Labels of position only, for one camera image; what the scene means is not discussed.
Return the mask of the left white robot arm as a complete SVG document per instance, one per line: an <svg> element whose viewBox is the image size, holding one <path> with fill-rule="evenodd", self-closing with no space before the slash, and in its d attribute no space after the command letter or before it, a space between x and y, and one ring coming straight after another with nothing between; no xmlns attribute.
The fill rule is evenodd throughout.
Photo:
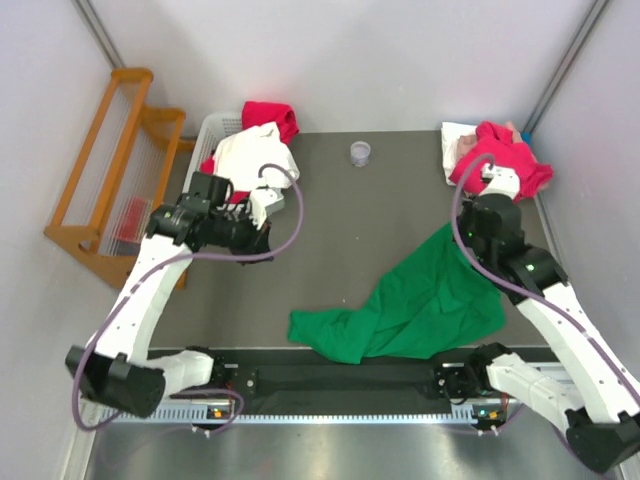
<svg viewBox="0 0 640 480"><path fill-rule="evenodd" d="M226 387L225 370L197 347L151 359L151 338L182 274L202 248L228 249L224 260L240 264L270 260L271 193L293 185L287 171L267 164L252 178L196 172L174 203L155 208L138 256L102 326L83 346L72 346L65 367L73 380L72 413L92 401L119 414L150 417L161 402L195 387L216 396Z"/></svg>

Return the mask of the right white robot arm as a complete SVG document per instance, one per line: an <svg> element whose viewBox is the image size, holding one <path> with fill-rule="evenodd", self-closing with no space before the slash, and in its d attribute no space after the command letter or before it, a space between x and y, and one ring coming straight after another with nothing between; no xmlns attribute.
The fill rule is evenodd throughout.
<svg viewBox="0 0 640 480"><path fill-rule="evenodd" d="M519 207L498 193L458 201L452 229L461 253L538 330L573 383L566 387L493 343L468 357L469 388L520 401L599 474L638 454L639 383L606 345L553 255L526 242Z"/></svg>

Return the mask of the green t shirt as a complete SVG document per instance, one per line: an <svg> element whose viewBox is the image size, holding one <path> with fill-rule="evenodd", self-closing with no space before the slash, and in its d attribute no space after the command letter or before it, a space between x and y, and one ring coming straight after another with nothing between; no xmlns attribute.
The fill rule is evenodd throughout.
<svg viewBox="0 0 640 480"><path fill-rule="evenodd" d="M445 224L384 274L358 309L291 312L288 339L339 363L428 359L504 327L501 294L477 273Z"/></svg>

